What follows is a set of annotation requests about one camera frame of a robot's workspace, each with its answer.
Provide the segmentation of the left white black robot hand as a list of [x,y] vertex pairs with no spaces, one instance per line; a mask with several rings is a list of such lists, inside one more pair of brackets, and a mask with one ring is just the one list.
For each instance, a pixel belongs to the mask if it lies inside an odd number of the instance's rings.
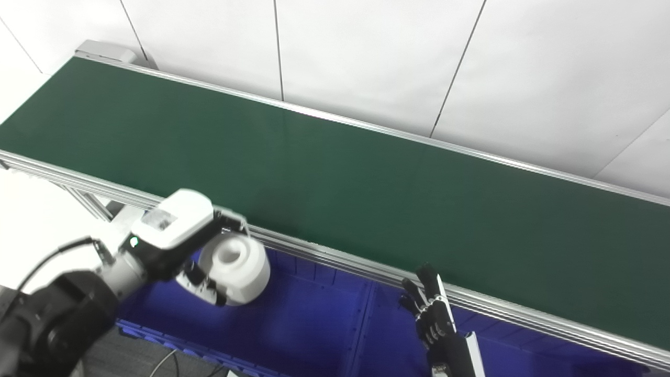
[[177,279],[196,297],[215,306],[227,298],[192,255],[224,233],[248,236],[247,220],[227,208],[217,209],[208,196],[181,188],[131,225],[120,245],[141,268],[146,283]]

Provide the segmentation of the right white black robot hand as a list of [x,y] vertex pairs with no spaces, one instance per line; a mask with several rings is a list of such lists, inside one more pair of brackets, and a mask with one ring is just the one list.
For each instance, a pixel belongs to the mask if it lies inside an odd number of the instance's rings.
[[457,331],[452,306],[442,278],[430,264],[416,270],[417,285],[408,278],[400,282],[404,293],[399,304],[415,320],[419,341],[427,351],[431,376],[485,376],[483,358],[475,332]]

